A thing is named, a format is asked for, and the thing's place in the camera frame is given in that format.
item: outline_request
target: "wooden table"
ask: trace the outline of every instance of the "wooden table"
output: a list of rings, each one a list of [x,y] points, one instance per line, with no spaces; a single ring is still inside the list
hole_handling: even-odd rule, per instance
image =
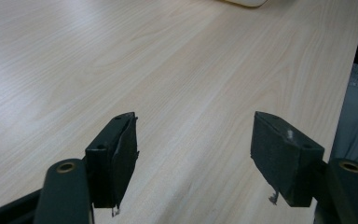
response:
[[[97,223],[312,223],[250,158],[256,110],[328,158],[358,42],[358,1],[0,0],[0,206],[82,158],[135,111],[121,214]]]

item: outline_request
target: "light wood grain surface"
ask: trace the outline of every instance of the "light wood grain surface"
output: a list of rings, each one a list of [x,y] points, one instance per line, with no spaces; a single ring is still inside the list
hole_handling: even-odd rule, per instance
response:
[[[97,223],[312,223],[313,208],[269,202],[254,112],[328,158],[357,42],[352,0],[0,0],[0,206],[135,111],[121,214]]]

